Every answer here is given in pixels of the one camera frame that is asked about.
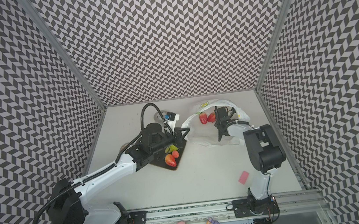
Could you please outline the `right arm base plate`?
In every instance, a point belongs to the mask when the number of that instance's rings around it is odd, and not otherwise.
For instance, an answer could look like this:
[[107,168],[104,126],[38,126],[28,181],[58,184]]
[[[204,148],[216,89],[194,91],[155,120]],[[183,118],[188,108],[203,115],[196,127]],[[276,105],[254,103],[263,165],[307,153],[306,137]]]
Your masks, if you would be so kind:
[[237,199],[232,201],[232,208],[236,218],[273,215],[280,212],[280,208],[273,196],[262,200]]

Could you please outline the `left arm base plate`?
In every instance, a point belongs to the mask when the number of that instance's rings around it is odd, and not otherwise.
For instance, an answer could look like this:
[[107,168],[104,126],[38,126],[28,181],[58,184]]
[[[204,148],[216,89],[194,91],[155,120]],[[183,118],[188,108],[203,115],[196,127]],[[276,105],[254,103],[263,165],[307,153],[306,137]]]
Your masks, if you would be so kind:
[[137,212],[131,212],[128,216],[122,215],[116,224],[146,224],[147,212],[140,210]]

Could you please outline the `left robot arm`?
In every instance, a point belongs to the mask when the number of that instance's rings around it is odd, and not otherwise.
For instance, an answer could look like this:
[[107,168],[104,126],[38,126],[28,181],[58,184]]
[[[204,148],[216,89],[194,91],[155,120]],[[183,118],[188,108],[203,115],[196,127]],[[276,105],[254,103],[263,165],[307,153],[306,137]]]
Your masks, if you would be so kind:
[[[144,114],[154,107],[161,122],[144,125]],[[146,104],[141,111],[140,132],[118,153],[116,159],[84,177],[56,183],[49,201],[35,213],[32,224],[119,224],[128,213],[119,202],[91,206],[89,202],[102,190],[132,175],[164,155],[170,146],[185,141],[189,128],[180,128],[177,113],[162,113],[156,104]]]

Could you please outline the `fake green fruit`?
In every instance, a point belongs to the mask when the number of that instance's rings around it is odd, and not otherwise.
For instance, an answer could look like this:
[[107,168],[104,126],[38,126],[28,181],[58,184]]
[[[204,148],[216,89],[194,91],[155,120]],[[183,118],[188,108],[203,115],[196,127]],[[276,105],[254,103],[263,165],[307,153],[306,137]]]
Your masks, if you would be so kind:
[[166,149],[165,149],[165,153],[166,154],[170,154],[172,153],[173,151],[178,151],[179,148],[176,147],[175,145],[171,145],[171,146],[168,146]]

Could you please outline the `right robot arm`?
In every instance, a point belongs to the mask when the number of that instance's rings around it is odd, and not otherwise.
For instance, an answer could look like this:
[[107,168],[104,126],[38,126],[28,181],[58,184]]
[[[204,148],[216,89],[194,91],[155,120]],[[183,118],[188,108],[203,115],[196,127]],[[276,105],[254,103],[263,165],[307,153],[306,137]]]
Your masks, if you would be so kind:
[[218,140],[222,140],[223,136],[241,140],[246,146],[250,163],[258,171],[251,180],[247,198],[232,201],[236,218],[271,216],[279,213],[277,200],[271,191],[271,183],[275,173],[286,160],[286,153],[273,127],[267,124],[254,127],[247,121],[234,119],[234,108],[214,109]]

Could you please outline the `white plastic bag lemon print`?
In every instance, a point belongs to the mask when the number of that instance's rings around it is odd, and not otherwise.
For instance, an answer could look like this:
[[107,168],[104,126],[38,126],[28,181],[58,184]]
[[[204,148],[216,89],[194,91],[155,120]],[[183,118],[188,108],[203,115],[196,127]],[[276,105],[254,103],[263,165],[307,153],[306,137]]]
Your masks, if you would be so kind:
[[230,100],[200,101],[190,112],[182,124],[189,129],[185,139],[200,146],[238,145],[244,143],[243,133],[253,129],[247,113]]

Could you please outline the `fake red fruit piece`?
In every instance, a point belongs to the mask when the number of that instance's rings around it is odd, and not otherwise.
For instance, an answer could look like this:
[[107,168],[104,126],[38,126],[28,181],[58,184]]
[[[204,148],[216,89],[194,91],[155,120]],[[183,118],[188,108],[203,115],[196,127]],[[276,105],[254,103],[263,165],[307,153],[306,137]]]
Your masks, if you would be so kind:
[[173,151],[173,152],[172,152],[172,156],[173,156],[175,159],[177,159],[177,158],[180,157],[180,154],[179,154],[178,151]]

